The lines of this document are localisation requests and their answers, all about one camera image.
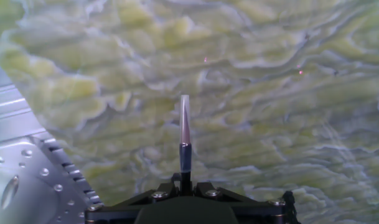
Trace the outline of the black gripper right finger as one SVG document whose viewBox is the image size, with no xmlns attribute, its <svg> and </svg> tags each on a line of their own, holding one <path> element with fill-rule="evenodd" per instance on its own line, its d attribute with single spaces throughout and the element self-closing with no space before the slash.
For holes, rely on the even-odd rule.
<svg viewBox="0 0 379 224">
<path fill-rule="evenodd" d="M 194 187 L 194 195 L 228 205 L 239 219 L 286 219 L 286 199 L 283 197 L 265 202 L 258 202 L 224 188 L 215 188 L 210 182 L 198 183 Z"/>
</svg>

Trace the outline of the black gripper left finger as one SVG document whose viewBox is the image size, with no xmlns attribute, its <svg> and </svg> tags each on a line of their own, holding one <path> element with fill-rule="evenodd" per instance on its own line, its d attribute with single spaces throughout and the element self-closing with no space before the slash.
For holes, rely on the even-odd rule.
<svg viewBox="0 0 379 224">
<path fill-rule="evenodd" d="M 179 195 L 173 182 L 163 183 L 156 190 L 148 190 L 113 206 L 90 205 L 85 210 L 86 220 L 134 220 L 146 205 Z"/>
</svg>

